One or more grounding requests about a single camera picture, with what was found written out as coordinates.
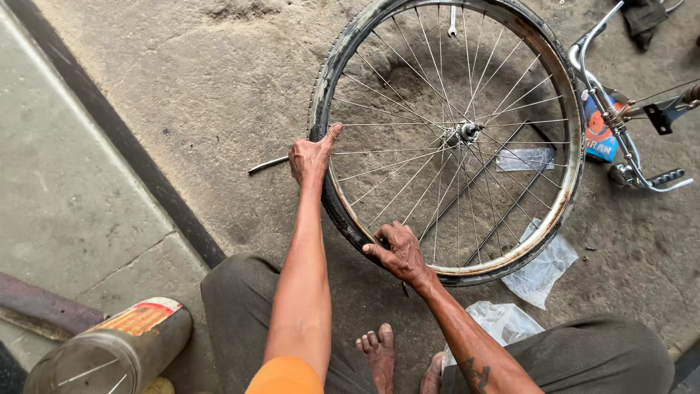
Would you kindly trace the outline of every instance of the bicycle frame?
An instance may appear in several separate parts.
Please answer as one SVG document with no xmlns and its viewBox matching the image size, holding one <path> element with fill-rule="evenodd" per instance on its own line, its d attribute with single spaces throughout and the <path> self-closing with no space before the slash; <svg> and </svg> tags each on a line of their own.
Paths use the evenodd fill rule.
<svg viewBox="0 0 700 394">
<path fill-rule="evenodd" d="M 617 164 L 610 169 L 610 175 L 618 184 L 632 184 L 640 188 L 646 188 L 653 191 L 670 191 L 685 186 L 693 182 L 693 179 L 686 179 L 669 187 L 658 187 L 672 180 L 682 177 L 685 172 L 681 169 L 675 169 L 663 174 L 645 178 L 641 169 L 641 158 L 632 137 L 627 132 L 626 121 L 630 120 L 633 114 L 642 114 L 644 110 L 641 108 L 631 108 L 635 102 L 630 100 L 627 105 L 620 110 L 617 110 L 610 98 L 606 94 L 603 84 L 586 69 L 586 52 L 590 43 L 600 34 L 606 27 L 607 21 L 622 7 L 623 1 L 620 1 L 608 12 L 605 17 L 598 22 L 591 30 L 581 36 L 570 48 L 568 52 L 569 62 L 575 70 L 576 76 L 583 81 L 586 91 L 593 99 L 596 107 L 601 112 L 601 116 L 605 125 L 610 129 L 612 135 L 615 136 L 627 164 Z M 683 96 L 674 97 L 670 102 L 674 108 L 677 101 L 683 99 Z M 685 111 L 698 106 L 698 100 L 691 100 L 684 107 Z"/>
</svg>

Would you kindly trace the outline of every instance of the bicycle wheel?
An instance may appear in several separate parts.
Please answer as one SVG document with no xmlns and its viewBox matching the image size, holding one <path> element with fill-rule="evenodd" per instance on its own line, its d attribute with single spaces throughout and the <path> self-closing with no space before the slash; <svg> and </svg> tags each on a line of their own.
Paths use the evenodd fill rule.
<svg viewBox="0 0 700 394">
<path fill-rule="evenodd" d="M 358 250 L 380 243 L 383 223 L 409 224 L 445 285 L 507 275 L 571 211 L 576 92 L 561 43 L 517 0 L 376 0 L 335 40 L 311 94 L 311 141 L 345 125 L 326 211 Z"/>
</svg>

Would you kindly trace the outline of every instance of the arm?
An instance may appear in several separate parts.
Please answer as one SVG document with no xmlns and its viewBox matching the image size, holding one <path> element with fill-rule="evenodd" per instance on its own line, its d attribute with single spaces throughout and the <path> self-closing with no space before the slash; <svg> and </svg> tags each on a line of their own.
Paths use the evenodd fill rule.
<svg viewBox="0 0 700 394">
<path fill-rule="evenodd" d="M 378 258 L 426 302 L 472 392 L 542 393 L 517 361 L 464 311 L 435 272 L 423 263 L 418 239 L 410 227 L 394 221 L 383 225 L 375 235 L 386 239 L 391 250 L 367 244 L 363 251 Z"/>
<path fill-rule="evenodd" d="M 321 189 L 336 123 L 320 142 L 297 140 L 289 163 L 300 185 L 299 210 L 272 301 L 267 345 L 262 363 L 290 355 L 304 360 L 326 380 L 330 360 L 330 290 L 321 234 Z"/>
</svg>

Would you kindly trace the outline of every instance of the rusty can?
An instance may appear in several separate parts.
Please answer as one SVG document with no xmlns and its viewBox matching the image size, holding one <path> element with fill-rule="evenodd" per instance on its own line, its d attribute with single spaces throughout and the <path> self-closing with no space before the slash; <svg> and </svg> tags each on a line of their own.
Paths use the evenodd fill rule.
<svg viewBox="0 0 700 394">
<path fill-rule="evenodd" d="M 76 335 L 31 370 L 24 394 L 137 394 L 187 344 L 192 318 L 182 304 L 156 297 Z"/>
</svg>

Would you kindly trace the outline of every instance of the wheel hub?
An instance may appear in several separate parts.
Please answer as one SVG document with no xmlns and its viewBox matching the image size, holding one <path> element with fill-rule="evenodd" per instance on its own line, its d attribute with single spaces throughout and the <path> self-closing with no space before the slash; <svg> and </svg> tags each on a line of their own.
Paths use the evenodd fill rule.
<svg viewBox="0 0 700 394">
<path fill-rule="evenodd" d="M 442 141 L 448 147 L 456 147 L 460 144 L 471 145 L 477 141 L 483 129 L 483 123 L 464 120 L 458 123 L 457 126 L 446 129 L 442 135 Z"/>
</svg>

